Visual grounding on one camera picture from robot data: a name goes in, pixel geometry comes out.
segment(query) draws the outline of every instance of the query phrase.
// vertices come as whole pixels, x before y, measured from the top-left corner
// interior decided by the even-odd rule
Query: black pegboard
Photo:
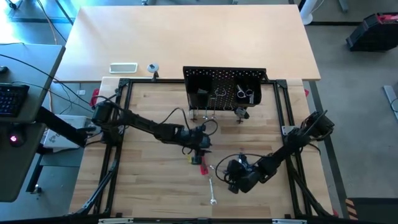
[[[190,110],[205,110],[206,107],[198,106],[197,104],[193,103],[193,101],[190,101],[190,94],[192,93],[189,92],[189,85],[195,83],[195,80],[198,80],[198,78],[200,78],[201,80],[205,79],[207,82],[211,82],[211,90],[209,91],[210,98],[207,107],[209,114],[211,114],[211,111],[213,111],[214,108],[217,111],[234,110],[238,106],[236,103],[236,80],[239,79],[239,77],[258,78],[260,85],[260,81],[263,80],[264,77],[266,77],[266,69],[183,67],[183,74],[185,85],[187,88],[188,104],[190,106]],[[226,93],[225,96],[216,96],[216,93],[217,95],[224,94],[224,90]]]

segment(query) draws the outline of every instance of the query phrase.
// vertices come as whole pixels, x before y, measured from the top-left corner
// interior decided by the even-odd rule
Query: wrench
[[[211,192],[210,203],[211,203],[211,205],[216,205],[217,204],[217,200],[214,198],[213,177],[209,178],[209,182],[210,182],[210,192]]]

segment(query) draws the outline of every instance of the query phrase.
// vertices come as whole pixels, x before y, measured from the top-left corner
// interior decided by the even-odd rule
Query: computer mouse
[[[0,74],[5,74],[8,72],[7,66],[0,66]]]
[[[25,126],[13,125],[8,130],[8,140],[12,147],[21,147],[26,142]]]

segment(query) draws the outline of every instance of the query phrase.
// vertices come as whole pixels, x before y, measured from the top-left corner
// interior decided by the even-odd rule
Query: light wooden table
[[[112,95],[118,82],[118,78],[103,78],[99,94]],[[288,80],[288,84],[295,123],[299,124],[309,115],[303,84],[301,80]],[[208,164],[216,165],[230,154],[268,154],[282,146],[273,88],[263,85],[262,95],[261,104],[248,109],[251,117],[242,124],[237,124],[232,111],[216,112],[219,128],[211,136],[213,152],[206,155]],[[160,122],[175,107],[188,109],[184,84],[134,84],[129,106],[133,112]],[[184,124],[179,111],[168,122]],[[202,122],[200,119],[196,123],[189,121],[189,125],[194,127]],[[97,188],[104,151],[103,144],[92,144],[85,149],[71,212],[77,211]],[[305,147],[302,160],[308,188],[331,213],[318,151]],[[246,194],[231,193],[226,183],[216,178],[214,185],[218,204],[211,206],[208,179],[200,174],[199,166],[188,163],[180,146],[162,144],[150,134],[129,128],[124,136],[112,214],[122,212],[124,217],[146,218],[283,218],[286,213],[293,214],[285,164],[270,181],[257,184]],[[304,211],[299,190],[298,197]]]
[[[130,76],[183,78],[183,66],[267,68],[270,79],[319,80],[296,5],[81,7],[56,77],[100,82],[109,64]]]

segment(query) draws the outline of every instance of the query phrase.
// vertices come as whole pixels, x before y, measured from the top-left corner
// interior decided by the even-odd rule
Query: pegboard holder
[[[233,111],[256,106],[261,102],[261,83],[268,80],[265,68],[184,66],[183,75],[190,110]]]

